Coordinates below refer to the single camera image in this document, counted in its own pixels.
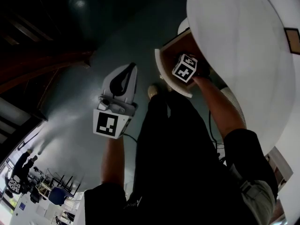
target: gray floor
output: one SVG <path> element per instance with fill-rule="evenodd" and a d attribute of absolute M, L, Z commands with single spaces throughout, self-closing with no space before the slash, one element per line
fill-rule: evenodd
<path fill-rule="evenodd" d="M 36 162 L 39 169 L 74 175 L 77 181 L 83 179 L 80 190 L 100 183 L 106 138 L 93 134 L 92 122 L 103 78 L 118 66 L 132 61 L 138 65 L 135 102 L 139 108 L 126 131 L 137 138 L 147 112 L 147 88 L 160 82 L 154 49 L 176 36 L 184 18 L 186 0 L 152 0 L 102 43 L 91 59 L 91 68 L 70 67 L 63 73 L 43 107 L 49 121 L 33 142 L 34 153 L 41 152 Z M 193 92 L 192 103 L 208 122 L 208 108 L 200 91 L 194 88 Z M 219 138 L 215 125 L 213 133 Z M 129 183 L 134 177 L 136 144 L 128 137 L 124 141 L 125 183 Z"/>

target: person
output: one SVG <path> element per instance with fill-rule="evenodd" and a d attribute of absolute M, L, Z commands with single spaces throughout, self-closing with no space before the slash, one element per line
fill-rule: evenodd
<path fill-rule="evenodd" d="M 146 215 L 151 220 L 203 224 L 269 224 L 278 186 L 256 134 L 234 106 L 205 76 L 193 78 L 224 141 L 220 163 L 206 125 L 190 101 L 175 91 L 148 89 L 148 112 L 137 139 L 133 192 L 124 192 L 123 138 L 108 139 L 102 160 L 102 184 L 84 193 L 85 222 Z M 167 106 L 171 115 L 167 116 Z"/>
<path fill-rule="evenodd" d="M 7 186 L 7 189 L 14 194 L 20 194 L 22 192 L 22 185 L 28 183 L 27 176 L 29 170 L 30 168 L 32 168 L 34 162 L 38 159 L 38 157 L 35 155 L 24 165 L 31 153 L 32 150 L 28 149 L 21 155 L 13 168 L 13 172 L 10 178 L 8 178 L 8 173 L 10 172 L 9 170 L 5 174 L 5 184 Z"/>

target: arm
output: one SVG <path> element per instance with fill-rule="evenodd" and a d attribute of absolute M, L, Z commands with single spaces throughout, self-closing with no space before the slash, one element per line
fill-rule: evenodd
<path fill-rule="evenodd" d="M 193 80 L 202 91 L 223 139 L 233 130 L 245 128 L 235 107 L 210 80 L 204 77 L 194 77 Z"/>
<path fill-rule="evenodd" d="M 101 165 L 102 183 L 115 183 L 124 187 L 124 143 L 123 137 L 108 139 Z"/>

